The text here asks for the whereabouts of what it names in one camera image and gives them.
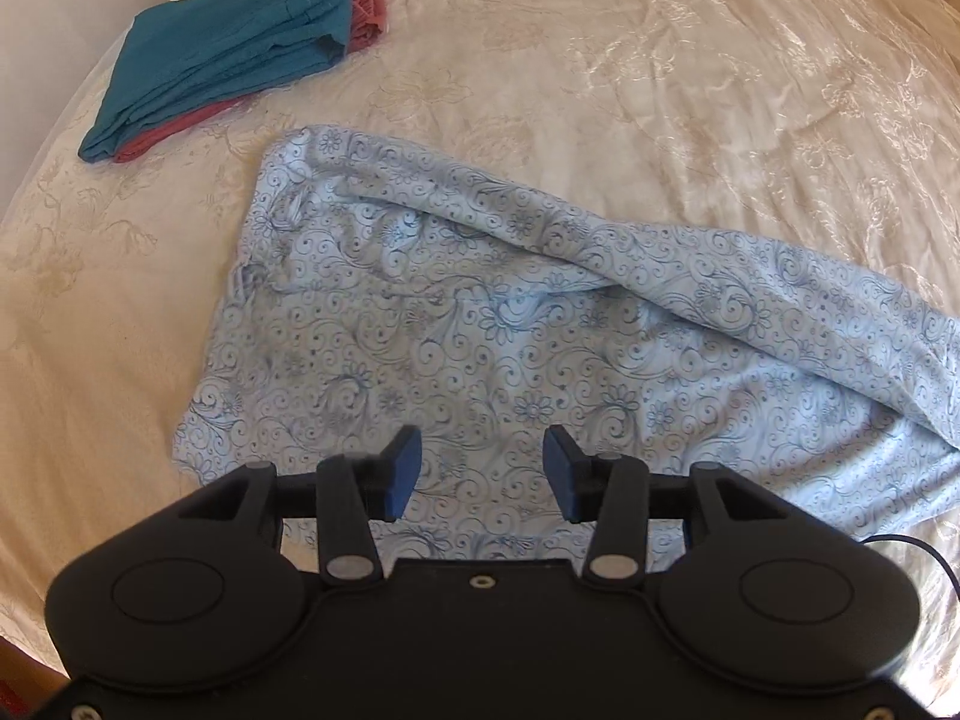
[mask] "swirl pattern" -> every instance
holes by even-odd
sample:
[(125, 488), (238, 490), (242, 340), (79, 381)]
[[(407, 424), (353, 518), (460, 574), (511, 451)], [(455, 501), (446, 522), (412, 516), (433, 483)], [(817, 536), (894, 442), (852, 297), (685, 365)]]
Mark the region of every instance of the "swirl pattern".
[(957, 320), (859, 266), (604, 220), (339, 127), (267, 152), (238, 248), (176, 460), (304, 472), (416, 424), (414, 499), (373, 523), (387, 563), (582, 557), (542, 473), (552, 423), (661, 473), (720, 461), (856, 536), (958, 502)]

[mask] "bedspread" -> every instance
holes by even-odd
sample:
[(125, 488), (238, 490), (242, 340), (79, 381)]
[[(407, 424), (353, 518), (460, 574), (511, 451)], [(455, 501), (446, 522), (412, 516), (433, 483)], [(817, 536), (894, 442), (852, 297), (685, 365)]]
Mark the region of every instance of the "bedspread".
[[(0, 226), (0, 632), (45, 661), (56, 571), (198, 481), (175, 471), (171, 441), (264, 151), (291, 129), (407, 138), (608, 220), (803, 245), (960, 312), (960, 14), (944, 2), (387, 6), (389, 33), (331, 73), (139, 160), (90, 166), (76, 151), (108, 59), (13, 199)], [(958, 519), (912, 532), (955, 562)], [(891, 554), (925, 603), (905, 683), (956, 712), (949, 585), (925, 556)]]

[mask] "screw hole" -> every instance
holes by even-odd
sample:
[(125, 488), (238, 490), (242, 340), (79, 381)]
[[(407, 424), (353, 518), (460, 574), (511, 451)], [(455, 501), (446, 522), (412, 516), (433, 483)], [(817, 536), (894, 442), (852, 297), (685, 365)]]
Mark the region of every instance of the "screw hole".
[(477, 574), (474, 577), (470, 577), (470, 586), (477, 590), (489, 590), (495, 584), (496, 579), (493, 579), (492, 576), (488, 576), (487, 574)]

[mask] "wall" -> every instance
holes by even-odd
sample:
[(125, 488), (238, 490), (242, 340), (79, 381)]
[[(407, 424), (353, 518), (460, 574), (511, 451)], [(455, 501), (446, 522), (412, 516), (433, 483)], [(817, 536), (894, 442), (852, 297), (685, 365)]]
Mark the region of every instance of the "wall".
[(133, 16), (165, 0), (0, 0), (0, 217), (66, 103)]

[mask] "stack of folded clothes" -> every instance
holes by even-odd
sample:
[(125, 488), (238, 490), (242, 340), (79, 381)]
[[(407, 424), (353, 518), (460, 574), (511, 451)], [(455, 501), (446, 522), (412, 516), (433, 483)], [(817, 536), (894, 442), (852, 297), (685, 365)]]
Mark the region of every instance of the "stack of folded clothes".
[(385, 26), (385, 0), (181, 0), (145, 10), (80, 157), (136, 159), (254, 92), (328, 70)]

